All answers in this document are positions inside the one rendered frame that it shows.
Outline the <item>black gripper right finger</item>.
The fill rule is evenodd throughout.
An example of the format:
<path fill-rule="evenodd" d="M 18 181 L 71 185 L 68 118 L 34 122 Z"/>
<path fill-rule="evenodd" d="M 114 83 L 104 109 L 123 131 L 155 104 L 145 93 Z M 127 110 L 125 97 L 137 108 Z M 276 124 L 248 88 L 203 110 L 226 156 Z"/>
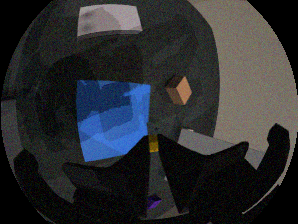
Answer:
<path fill-rule="evenodd" d="M 162 168 L 172 190 L 178 214 L 190 212 L 189 205 L 210 173 L 234 164 L 241 157 L 245 157 L 249 149 L 249 143 L 241 141 L 234 147 L 223 149 L 213 155 L 202 155 L 182 147 L 180 143 L 174 143 L 169 137 L 157 135 L 157 139 Z"/>

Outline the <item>purple square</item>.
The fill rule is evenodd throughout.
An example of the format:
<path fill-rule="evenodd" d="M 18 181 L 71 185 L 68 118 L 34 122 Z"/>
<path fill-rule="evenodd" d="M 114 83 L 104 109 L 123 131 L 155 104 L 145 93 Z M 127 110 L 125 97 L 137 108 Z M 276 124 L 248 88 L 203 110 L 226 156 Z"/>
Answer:
<path fill-rule="evenodd" d="M 154 194 L 154 196 L 148 197 L 148 209 L 150 208 L 156 208 L 158 205 L 158 202 L 162 201 L 160 197 L 157 196 L 157 194 Z"/>

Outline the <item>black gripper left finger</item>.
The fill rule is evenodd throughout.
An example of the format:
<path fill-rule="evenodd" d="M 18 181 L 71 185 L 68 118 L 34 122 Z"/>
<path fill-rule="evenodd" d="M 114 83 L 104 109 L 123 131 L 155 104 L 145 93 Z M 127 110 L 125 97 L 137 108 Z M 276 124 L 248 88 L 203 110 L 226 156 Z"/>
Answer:
<path fill-rule="evenodd" d="M 71 183 L 93 192 L 124 196 L 140 218 L 148 216 L 149 141 L 141 137 L 134 147 L 108 168 L 61 164 Z"/>

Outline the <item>tan box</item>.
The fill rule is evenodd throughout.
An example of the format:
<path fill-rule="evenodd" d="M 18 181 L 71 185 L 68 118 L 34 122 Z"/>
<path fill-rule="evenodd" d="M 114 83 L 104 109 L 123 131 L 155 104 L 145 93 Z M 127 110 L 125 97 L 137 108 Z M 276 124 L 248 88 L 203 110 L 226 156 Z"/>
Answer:
<path fill-rule="evenodd" d="M 188 81 L 184 76 L 173 77 L 170 83 L 165 87 L 166 92 L 169 93 L 170 99 L 176 104 L 188 103 L 189 96 L 192 95 L 190 92 Z"/>

